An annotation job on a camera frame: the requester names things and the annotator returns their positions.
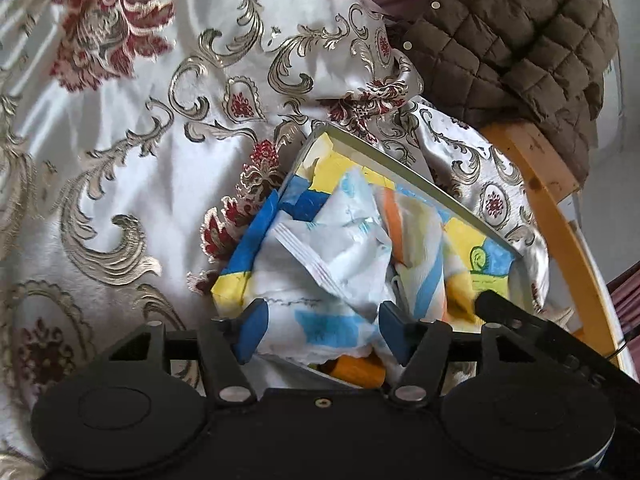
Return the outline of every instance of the puffer jacket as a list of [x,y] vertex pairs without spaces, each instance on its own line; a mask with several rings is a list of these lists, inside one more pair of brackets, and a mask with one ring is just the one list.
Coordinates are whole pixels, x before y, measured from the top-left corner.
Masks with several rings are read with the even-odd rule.
[[602,0],[433,0],[390,37],[440,110],[478,129],[531,120],[584,182],[618,43]]

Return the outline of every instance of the black circular cover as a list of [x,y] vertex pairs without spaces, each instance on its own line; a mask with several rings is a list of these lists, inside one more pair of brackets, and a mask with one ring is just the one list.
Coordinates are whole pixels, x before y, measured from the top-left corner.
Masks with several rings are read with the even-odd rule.
[[141,362],[105,362],[57,384],[36,403],[33,437],[52,466],[116,473],[160,462],[206,422],[204,399]]
[[539,364],[504,364],[465,381],[444,397],[441,414],[474,458],[523,475],[595,465],[616,425],[601,391]]

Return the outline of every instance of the wooden bed frame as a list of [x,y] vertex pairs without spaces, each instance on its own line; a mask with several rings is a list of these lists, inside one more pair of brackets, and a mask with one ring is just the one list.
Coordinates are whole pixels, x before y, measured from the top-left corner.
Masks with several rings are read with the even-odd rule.
[[[562,199],[579,189],[576,179],[531,123],[492,124],[482,129],[482,134],[520,169],[549,255],[558,263],[582,321],[582,328],[574,335],[599,354],[613,353],[619,345],[615,334],[620,326],[616,330],[612,324],[617,319],[607,315],[604,294],[608,292],[598,284],[579,236],[558,208]],[[612,362],[623,367],[619,357]]]

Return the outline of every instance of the purple curtain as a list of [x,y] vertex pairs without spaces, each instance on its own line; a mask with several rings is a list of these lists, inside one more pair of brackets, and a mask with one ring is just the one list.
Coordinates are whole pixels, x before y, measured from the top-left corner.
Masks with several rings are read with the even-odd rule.
[[[622,332],[629,332],[640,324],[640,262],[609,283],[608,287],[616,307]],[[628,346],[640,376],[640,337]]]

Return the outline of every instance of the quilted fabric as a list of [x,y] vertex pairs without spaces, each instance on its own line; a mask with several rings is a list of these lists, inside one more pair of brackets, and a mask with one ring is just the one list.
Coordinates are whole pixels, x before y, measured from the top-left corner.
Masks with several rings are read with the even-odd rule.
[[434,0],[399,25],[399,48],[424,78],[424,96],[481,128],[534,121],[576,178],[588,174],[602,72],[618,25],[602,0]]

